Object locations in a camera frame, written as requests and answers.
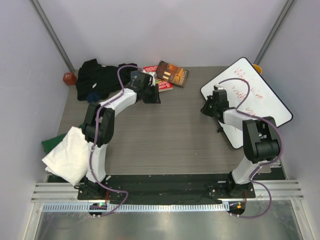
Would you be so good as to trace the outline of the red cover book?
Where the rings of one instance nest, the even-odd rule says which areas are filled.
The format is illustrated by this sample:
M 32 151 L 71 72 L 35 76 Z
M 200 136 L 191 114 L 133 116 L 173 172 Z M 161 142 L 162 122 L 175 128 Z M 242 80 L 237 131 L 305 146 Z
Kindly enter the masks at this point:
M 158 84 L 158 90 L 159 92 L 165 92 L 173 89 L 173 85 L 165 80 L 161 80 L 157 77 L 156 70 L 157 65 L 152 66 L 144 66 L 143 71 L 147 74 L 152 75 L 152 77 L 155 79 L 155 83 Z

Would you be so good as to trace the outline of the dark cover paperback book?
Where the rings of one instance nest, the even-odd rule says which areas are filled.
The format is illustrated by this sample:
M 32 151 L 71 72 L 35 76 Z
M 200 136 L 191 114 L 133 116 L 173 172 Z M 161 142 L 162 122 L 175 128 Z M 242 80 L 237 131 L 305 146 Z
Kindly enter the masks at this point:
M 183 88 L 189 75 L 189 70 L 161 60 L 155 73 L 158 79 Z

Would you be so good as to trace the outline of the white dry-erase board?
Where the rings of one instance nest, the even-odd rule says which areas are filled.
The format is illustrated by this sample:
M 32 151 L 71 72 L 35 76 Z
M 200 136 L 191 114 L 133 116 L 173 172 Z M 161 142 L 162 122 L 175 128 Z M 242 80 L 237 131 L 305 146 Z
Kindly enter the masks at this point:
M 241 57 L 201 87 L 200 92 L 206 99 L 213 93 L 214 86 L 221 81 L 221 86 L 227 92 L 230 107 L 236 107 L 248 96 L 239 110 L 258 117 L 274 118 L 276 126 L 280 127 L 293 119 L 293 114 L 271 89 L 263 77 L 254 69 L 246 57 Z

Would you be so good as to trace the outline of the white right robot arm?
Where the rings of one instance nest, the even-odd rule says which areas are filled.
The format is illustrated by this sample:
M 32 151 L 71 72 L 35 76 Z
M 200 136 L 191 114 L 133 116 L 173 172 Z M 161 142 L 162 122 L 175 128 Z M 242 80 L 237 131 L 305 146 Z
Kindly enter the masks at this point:
M 282 144 L 275 119 L 271 116 L 257 117 L 240 113 L 235 107 L 229 106 L 227 91 L 224 89 L 213 90 L 200 111 L 242 132 L 244 157 L 228 174 L 225 186 L 230 197 L 240 198 L 260 165 L 274 160 L 281 152 Z

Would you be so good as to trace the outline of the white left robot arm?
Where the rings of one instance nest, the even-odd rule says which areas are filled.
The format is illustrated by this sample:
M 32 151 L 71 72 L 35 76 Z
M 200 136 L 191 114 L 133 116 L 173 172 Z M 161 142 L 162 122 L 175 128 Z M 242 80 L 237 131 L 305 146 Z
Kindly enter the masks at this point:
M 115 118 L 138 101 L 161 103 L 154 73 L 133 71 L 130 82 L 119 93 L 100 103 L 89 104 L 82 128 L 89 149 L 89 165 L 83 183 L 75 187 L 79 200 L 100 200 L 107 195 L 105 161 L 114 135 Z

